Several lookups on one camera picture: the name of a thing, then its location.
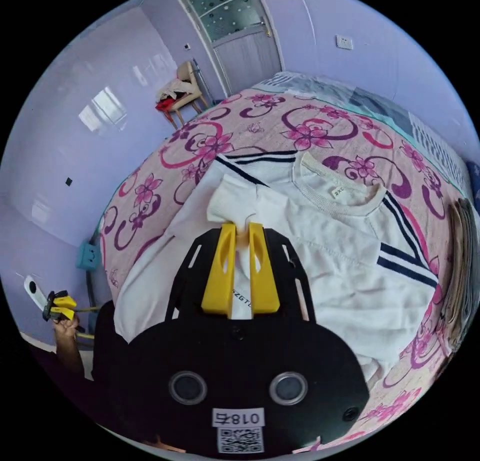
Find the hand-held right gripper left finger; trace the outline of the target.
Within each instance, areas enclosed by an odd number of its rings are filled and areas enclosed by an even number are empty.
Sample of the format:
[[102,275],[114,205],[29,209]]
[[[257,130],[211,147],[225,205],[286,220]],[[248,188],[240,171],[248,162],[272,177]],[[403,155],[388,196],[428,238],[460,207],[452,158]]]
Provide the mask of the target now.
[[219,230],[201,309],[205,314],[231,316],[236,259],[236,226],[224,223]]

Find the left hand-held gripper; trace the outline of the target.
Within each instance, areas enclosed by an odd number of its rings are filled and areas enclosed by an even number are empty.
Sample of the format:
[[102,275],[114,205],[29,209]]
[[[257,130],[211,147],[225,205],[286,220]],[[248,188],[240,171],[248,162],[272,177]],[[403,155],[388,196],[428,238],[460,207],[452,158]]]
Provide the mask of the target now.
[[67,290],[58,292],[50,291],[46,298],[46,305],[42,311],[42,317],[45,321],[49,320],[73,320],[74,310],[77,303],[69,296]]

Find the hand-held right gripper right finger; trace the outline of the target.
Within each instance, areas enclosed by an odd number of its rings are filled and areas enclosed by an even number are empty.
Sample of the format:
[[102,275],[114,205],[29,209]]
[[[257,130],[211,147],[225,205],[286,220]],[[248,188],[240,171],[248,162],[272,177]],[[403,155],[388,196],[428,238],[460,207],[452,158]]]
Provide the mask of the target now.
[[280,308],[280,299],[261,224],[248,225],[248,246],[251,313],[253,316],[275,314]]

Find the person's left hand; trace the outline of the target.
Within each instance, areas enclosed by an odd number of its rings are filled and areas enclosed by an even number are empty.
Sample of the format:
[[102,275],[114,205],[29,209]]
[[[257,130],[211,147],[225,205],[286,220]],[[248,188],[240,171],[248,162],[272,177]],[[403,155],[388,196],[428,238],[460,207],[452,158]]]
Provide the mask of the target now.
[[73,342],[76,340],[79,318],[75,314],[72,319],[59,319],[53,321],[54,338],[56,343]]

